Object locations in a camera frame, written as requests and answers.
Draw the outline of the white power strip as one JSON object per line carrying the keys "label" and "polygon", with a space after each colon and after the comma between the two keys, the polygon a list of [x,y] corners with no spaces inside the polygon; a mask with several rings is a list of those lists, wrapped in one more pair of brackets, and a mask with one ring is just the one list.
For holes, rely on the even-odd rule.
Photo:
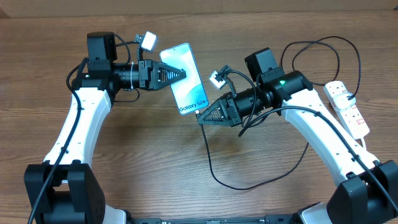
{"label": "white power strip", "polygon": [[[332,98],[334,96],[342,94],[344,92],[349,92],[341,81],[332,81],[327,83],[323,87],[323,91],[325,92],[326,97],[332,105],[332,108]],[[335,112],[339,117],[344,129],[351,135],[353,139],[363,139],[370,132],[370,129],[367,126],[361,113],[359,112],[356,104],[345,110]]]}

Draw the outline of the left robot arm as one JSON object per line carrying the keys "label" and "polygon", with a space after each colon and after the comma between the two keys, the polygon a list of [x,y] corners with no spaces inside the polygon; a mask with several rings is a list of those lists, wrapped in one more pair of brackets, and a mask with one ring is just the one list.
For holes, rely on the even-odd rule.
{"label": "left robot arm", "polygon": [[132,223],[127,210],[106,203],[91,169],[98,135],[119,90],[157,91],[184,79],[184,70],[138,57],[117,61],[128,42],[113,32],[87,35],[88,56],[67,76],[71,105],[63,128],[41,164],[30,164],[24,183],[29,223]]}

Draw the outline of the brown cardboard backdrop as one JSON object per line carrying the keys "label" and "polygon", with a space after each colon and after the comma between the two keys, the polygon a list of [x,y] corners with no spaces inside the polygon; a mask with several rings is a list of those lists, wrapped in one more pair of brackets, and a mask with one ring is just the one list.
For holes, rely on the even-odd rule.
{"label": "brown cardboard backdrop", "polygon": [[1,15],[77,17],[245,12],[383,11],[397,0],[1,0]]}

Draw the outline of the Samsung Galaxy smartphone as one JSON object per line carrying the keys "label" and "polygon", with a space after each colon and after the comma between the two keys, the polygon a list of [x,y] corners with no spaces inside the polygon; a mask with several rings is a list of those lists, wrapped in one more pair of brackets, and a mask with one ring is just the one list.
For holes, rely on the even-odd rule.
{"label": "Samsung Galaxy smartphone", "polygon": [[186,77],[171,84],[178,112],[181,115],[192,113],[208,106],[196,61],[189,43],[183,43],[160,52],[160,59],[171,67],[185,71]]}

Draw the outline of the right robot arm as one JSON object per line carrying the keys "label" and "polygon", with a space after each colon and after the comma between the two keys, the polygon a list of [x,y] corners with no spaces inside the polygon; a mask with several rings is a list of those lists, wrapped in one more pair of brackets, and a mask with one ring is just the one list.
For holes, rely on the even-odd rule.
{"label": "right robot arm", "polygon": [[298,71],[285,73],[270,49],[245,58],[250,89],[231,90],[202,113],[200,125],[250,128],[272,113],[285,118],[328,168],[336,190],[326,203],[266,223],[385,223],[397,217],[397,164],[380,162],[360,146],[322,103],[312,83]]}

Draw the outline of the white charger adapter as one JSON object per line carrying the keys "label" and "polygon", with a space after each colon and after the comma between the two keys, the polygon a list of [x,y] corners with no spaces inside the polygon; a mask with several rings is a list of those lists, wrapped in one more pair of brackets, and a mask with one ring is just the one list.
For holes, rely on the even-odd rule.
{"label": "white charger adapter", "polygon": [[344,92],[332,98],[335,111],[345,110],[356,104],[356,97],[350,92]]}

